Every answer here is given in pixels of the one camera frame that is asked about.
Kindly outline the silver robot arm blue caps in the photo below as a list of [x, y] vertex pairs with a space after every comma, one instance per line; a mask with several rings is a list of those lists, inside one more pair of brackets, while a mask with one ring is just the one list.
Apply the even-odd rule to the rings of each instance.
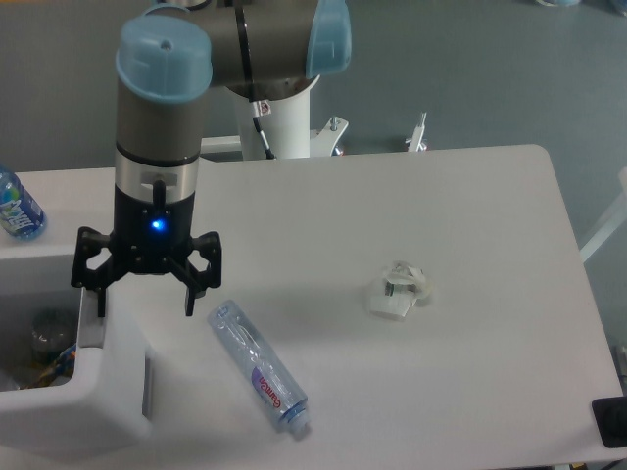
[[77, 233], [72, 284], [97, 314], [127, 274], [170, 274], [186, 310], [221, 284], [215, 231], [191, 234], [207, 93], [343, 71], [352, 54], [343, 1], [158, 1], [127, 21], [118, 74], [113, 228]]

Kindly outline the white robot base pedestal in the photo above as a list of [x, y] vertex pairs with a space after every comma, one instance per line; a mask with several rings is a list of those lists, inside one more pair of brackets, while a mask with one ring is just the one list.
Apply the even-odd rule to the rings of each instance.
[[258, 84], [261, 98], [255, 103], [244, 86], [230, 87], [238, 133], [203, 139], [201, 154], [238, 152], [245, 161], [266, 160], [268, 153], [279, 160], [342, 155], [339, 141], [347, 120], [333, 116], [323, 127], [311, 127], [310, 98], [318, 81], [286, 78]]

